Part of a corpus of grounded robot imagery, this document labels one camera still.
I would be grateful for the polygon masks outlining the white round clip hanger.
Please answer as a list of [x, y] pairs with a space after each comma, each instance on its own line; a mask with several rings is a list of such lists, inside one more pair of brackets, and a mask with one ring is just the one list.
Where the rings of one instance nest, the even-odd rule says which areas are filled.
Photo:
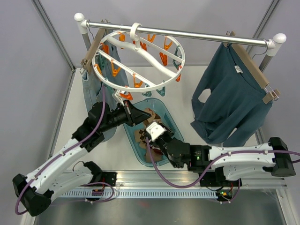
[[[124, 69], [129, 85], [119, 86], [105, 78], [95, 62], [97, 54]], [[184, 48], [175, 37], [112, 29], [106, 29], [92, 58], [93, 72], [99, 80], [123, 93], [156, 91], [175, 84], [179, 74], [182, 76], [185, 64]]]

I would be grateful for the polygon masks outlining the beige orange argyle sock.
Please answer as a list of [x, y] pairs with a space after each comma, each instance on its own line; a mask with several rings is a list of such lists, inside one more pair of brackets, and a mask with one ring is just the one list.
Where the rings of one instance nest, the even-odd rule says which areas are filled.
[[156, 121], [157, 123], [162, 123], [161, 117], [160, 117], [157, 113], [155, 113], [152, 109], [150, 109], [150, 108], [145, 108], [144, 111], [147, 112], [147, 113], [149, 113], [149, 114], [151, 115], [150, 118], [148, 118], [147, 120], [145, 120], [145, 121], [143, 122], [143, 124], [144, 124], [145, 126], [148, 126], [148, 125], [149, 125], [150, 123], [152, 123], [153, 121]]

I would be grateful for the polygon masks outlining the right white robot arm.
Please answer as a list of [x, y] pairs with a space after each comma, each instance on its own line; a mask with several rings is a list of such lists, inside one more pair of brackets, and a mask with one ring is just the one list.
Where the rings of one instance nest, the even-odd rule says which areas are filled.
[[221, 186], [254, 174], [270, 173], [273, 177], [296, 174], [288, 147], [279, 137], [250, 147], [192, 145], [176, 139], [161, 125], [150, 131], [150, 136], [173, 167], [186, 166], [202, 179], [212, 170], [215, 182]]

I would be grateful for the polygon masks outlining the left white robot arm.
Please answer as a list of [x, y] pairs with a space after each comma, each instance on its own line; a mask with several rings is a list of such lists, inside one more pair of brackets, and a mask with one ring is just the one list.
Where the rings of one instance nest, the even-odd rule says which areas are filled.
[[134, 107], [125, 100], [110, 110], [106, 102], [97, 102], [88, 112], [83, 124], [72, 134], [65, 146], [36, 170], [27, 175], [17, 174], [13, 180], [17, 196], [15, 213], [20, 215], [19, 204], [35, 217], [44, 212], [62, 194], [78, 186], [97, 186], [103, 182], [102, 169], [92, 161], [65, 174], [74, 162], [90, 153], [104, 141], [104, 133], [120, 125], [130, 127], [149, 119], [151, 114]]

